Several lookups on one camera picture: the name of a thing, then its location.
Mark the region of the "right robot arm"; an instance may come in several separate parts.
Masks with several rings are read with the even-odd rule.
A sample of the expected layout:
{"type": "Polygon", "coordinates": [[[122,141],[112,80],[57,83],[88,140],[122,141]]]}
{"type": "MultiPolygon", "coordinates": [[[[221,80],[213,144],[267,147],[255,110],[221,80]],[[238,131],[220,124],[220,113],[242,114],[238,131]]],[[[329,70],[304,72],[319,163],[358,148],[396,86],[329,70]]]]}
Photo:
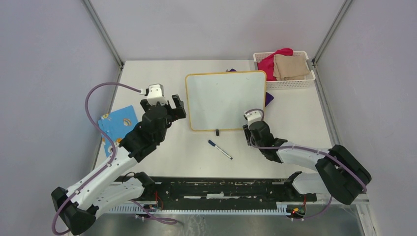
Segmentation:
{"type": "Polygon", "coordinates": [[[258,149],[267,160],[312,170],[290,176],[284,195],[291,201],[304,194],[330,194],[338,202],[350,205],[358,195],[366,193],[372,180],[371,174],[342,145],[328,149],[296,145],[274,137],[264,121],[246,124],[243,130],[248,145],[258,149]]]}

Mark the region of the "yellow framed whiteboard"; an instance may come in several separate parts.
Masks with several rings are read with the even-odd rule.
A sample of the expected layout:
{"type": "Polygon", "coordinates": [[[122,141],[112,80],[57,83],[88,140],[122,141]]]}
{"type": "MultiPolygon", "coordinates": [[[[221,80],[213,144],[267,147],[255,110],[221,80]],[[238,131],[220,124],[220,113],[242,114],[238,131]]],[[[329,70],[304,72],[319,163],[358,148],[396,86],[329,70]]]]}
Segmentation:
{"type": "Polygon", "coordinates": [[[240,130],[244,113],[265,108],[265,72],[194,73],[185,77],[189,126],[193,131],[240,130]]]}

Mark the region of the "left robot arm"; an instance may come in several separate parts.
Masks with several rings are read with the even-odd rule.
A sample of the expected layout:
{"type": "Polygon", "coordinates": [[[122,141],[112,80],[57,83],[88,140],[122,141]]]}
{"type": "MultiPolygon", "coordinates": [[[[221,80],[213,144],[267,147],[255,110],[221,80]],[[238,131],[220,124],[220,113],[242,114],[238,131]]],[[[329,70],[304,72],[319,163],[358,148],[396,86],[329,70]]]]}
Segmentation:
{"type": "Polygon", "coordinates": [[[157,149],[166,137],[167,129],[178,119],[186,118],[184,102],[172,95],[175,107],[164,97],[158,100],[147,97],[141,100],[145,113],[132,131],[120,141],[118,150],[123,155],[112,154],[99,167],[68,188],[57,187],[52,193],[56,214],[52,222],[53,234],[80,235],[111,208],[140,197],[149,200],[154,196],[153,180],[138,173],[124,184],[111,184],[123,172],[134,167],[157,149]]]}

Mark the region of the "blue capped whiteboard marker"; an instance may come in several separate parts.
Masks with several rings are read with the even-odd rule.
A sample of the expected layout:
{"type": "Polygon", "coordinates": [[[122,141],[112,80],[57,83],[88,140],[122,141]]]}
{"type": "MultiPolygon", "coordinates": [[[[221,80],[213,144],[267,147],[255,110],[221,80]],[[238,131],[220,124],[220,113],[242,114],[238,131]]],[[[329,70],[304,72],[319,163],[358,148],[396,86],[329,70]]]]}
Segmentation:
{"type": "Polygon", "coordinates": [[[223,155],[225,155],[228,159],[233,160],[233,157],[230,156],[226,151],[224,151],[222,148],[220,148],[216,143],[214,143],[212,140],[208,140],[208,143],[216,148],[219,152],[221,152],[223,155]]]}

